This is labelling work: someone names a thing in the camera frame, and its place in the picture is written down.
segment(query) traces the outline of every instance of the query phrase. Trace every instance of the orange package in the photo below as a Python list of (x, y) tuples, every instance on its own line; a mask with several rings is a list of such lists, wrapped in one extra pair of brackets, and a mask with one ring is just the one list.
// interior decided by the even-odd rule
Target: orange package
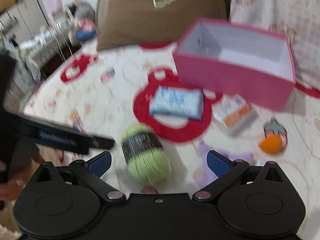
[(231, 135), (254, 119), (255, 111), (239, 95), (226, 100), (220, 106), (213, 109), (213, 117)]

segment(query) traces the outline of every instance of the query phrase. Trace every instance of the metal rivet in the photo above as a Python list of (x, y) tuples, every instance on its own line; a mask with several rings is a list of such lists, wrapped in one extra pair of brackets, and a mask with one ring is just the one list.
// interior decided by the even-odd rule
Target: metal rivet
[(110, 191), (107, 194), (107, 197), (110, 199), (120, 199), (122, 198), (123, 194), (120, 191)]
[(198, 191), (195, 196), (198, 199), (208, 199), (211, 197), (211, 194), (207, 191)]

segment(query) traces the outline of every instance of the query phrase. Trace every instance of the pink box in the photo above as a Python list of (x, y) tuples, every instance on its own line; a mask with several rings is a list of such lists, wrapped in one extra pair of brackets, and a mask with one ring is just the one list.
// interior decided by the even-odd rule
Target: pink box
[(198, 19), (178, 42), (173, 59), (182, 83), (239, 94), (276, 111), (296, 83), (284, 35), (223, 20)]

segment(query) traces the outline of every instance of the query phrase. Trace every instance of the person's hand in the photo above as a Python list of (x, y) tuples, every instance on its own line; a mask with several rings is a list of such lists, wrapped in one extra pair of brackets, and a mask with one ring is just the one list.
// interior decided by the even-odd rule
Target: person's hand
[[(40, 154), (35, 156), (33, 160), (36, 163), (43, 163), (44, 160)], [(0, 171), (6, 171), (7, 166), (0, 161)], [(0, 201), (15, 200), (20, 195), (25, 184), (29, 181), (32, 176), (31, 163), (28, 167), (22, 171), (17, 172), (7, 183), (0, 184)]]

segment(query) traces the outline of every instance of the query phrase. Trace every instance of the green yarn ball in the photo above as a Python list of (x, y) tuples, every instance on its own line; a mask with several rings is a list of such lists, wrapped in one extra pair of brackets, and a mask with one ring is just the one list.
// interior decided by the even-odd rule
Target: green yarn ball
[[(146, 125), (137, 123), (130, 126), (122, 136), (122, 142), (127, 138), (142, 132), (154, 131)], [(156, 185), (171, 176), (171, 164), (163, 148), (148, 149), (132, 157), (128, 163), (129, 173), (144, 183)]]

